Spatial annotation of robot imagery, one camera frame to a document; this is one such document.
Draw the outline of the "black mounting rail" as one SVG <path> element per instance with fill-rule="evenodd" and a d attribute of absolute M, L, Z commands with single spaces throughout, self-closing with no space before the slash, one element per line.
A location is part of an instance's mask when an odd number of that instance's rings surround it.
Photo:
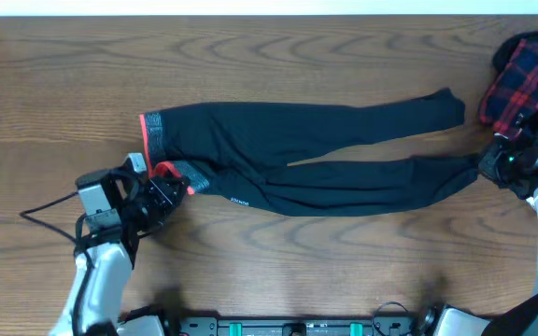
<path fill-rule="evenodd" d="M 132 311 L 118 324 L 119 335 L 178 336 L 404 336 L 428 335 L 436 312 L 419 315 L 405 309 L 376 311 L 370 316 L 311 318 L 252 318 L 187 316 L 179 318 L 148 307 Z"/>

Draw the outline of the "black leggings red waistband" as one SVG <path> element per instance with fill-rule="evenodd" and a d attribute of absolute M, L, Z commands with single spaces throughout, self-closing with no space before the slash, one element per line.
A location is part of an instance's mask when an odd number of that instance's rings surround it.
<path fill-rule="evenodd" d="M 150 168 L 187 176 L 197 193 L 291 217 L 362 217 L 438 203 L 477 179 L 475 154 L 397 161 L 326 161 L 374 145 L 460 126 L 449 90 L 354 107 L 216 102 L 139 118 Z"/>

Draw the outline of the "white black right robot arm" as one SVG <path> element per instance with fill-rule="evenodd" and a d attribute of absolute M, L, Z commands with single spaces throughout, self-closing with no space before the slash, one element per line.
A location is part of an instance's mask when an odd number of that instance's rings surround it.
<path fill-rule="evenodd" d="M 538 229 L 538 138 L 520 143 L 496 135 L 481 153 L 478 169 L 499 188 L 510 189 L 529 203 L 536 213 Z M 535 284 L 529 299 L 490 318 L 445 305 L 439 311 L 431 310 L 423 320 L 431 323 L 425 335 L 538 336 L 538 243 Z"/>

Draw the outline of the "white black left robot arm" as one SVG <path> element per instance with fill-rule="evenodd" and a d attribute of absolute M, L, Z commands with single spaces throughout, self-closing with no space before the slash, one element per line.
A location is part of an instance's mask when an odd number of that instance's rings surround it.
<path fill-rule="evenodd" d="M 118 170 L 76 180 L 85 214 L 76 224 L 76 275 L 51 335 L 178 335 L 160 308 L 120 317 L 139 241 L 161 229 L 188 193 L 186 177 L 144 180 Z"/>

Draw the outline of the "red navy plaid garment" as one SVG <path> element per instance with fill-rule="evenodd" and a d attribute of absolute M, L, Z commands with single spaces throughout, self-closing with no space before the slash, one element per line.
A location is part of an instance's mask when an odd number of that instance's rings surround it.
<path fill-rule="evenodd" d="M 510 37 L 495 52 L 497 76 L 478 107 L 479 121 L 515 139 L 538 121 L 538 31 Z"/>

